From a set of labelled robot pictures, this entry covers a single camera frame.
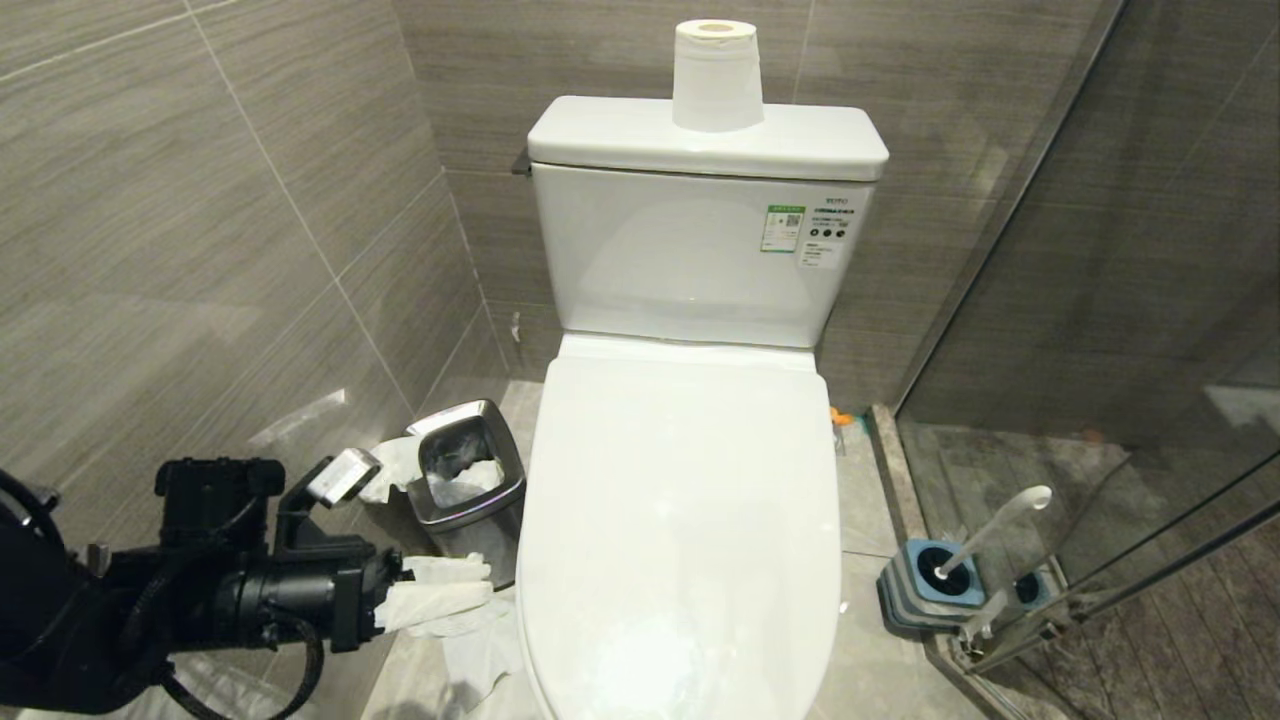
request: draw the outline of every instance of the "label sticker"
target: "label sticker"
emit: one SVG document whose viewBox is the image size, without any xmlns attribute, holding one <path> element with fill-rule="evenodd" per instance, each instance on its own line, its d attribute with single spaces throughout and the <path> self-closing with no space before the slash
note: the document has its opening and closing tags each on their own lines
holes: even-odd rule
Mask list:
<svg viewBox="0 0 1280 720">
<path fill-rule="evenodd" d="M 800 246 L 800 266 L 835 270 L 840 266 L 840 250 L 844 246 L 844 242 L 806 240 Z"/>
<path fill-rule="evenodd" d="M 845 237 L 855 210 L 814 208 L 809 219 L 809 237 Z"/>
<path fill-rule="evenodd" d="M 760 252 L 795 252 L 804 224 L 804 205 L 769 205 Z"/>
</svg>

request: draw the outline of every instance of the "toilet seat lid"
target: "toilet seat lid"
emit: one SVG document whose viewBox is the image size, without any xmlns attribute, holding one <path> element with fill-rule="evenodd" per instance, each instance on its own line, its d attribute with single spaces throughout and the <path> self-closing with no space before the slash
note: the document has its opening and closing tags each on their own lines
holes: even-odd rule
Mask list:
<svg viewBox="0 0 1280 720">
<path fill-rule="evenodd" d="M 552 363 L 517 587 L 557 717 L 804 717 L 840 603 L 827 406 L 812 369 Z"/>
</svg>

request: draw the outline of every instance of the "white toilet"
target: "white toilet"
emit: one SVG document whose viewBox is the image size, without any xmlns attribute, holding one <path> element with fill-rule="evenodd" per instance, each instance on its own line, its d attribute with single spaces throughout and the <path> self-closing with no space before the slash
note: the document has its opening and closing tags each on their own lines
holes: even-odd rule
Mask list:
<svg viewBox="0 0 1280 720">
<path fill-rule="evenodd" d="M 699 133 L 575 96 L 529 152 L 566 329 L 516 583 L 541 712 L 800 720 L 840 605 L 813 347 L 888 152 L 849 108 Z"/>
</svg>

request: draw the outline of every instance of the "toilet paper roll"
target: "toilet paper roll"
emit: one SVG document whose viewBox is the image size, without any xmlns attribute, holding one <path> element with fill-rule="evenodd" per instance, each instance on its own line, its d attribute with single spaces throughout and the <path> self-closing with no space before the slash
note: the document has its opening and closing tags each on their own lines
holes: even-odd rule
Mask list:
<svg viewBox="0 0 1280 720">
<path fill-rule="evenodd" d="M 672 120 L 701 132 L 730 132 L 764 122 L 755 26 L 737 20 L 676 26 Z"/>
</svg>

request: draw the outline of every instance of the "stainless steel trash can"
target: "stainless steel trash can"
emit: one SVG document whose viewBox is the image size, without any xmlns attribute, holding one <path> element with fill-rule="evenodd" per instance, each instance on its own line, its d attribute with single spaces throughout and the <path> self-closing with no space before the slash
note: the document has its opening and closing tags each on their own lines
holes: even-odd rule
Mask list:
<svg viewBox="0 0 1280 720">
<path fill-rule="evenodd" d="M 507 420 L 492 400 L 456 405 L 419 420 L 411 428 L 422 436 L 419 464 L 424 478 L 453 480 L 472 464 L 497 460 L 498 487 L 460 503 L 442 505 L 426 479 L 407 488 L 419 525 L 442 555 L 484 553 L 494 589 L 516 582 L 520 520 L 525 510 L 525 466 Z"/>
</svg>

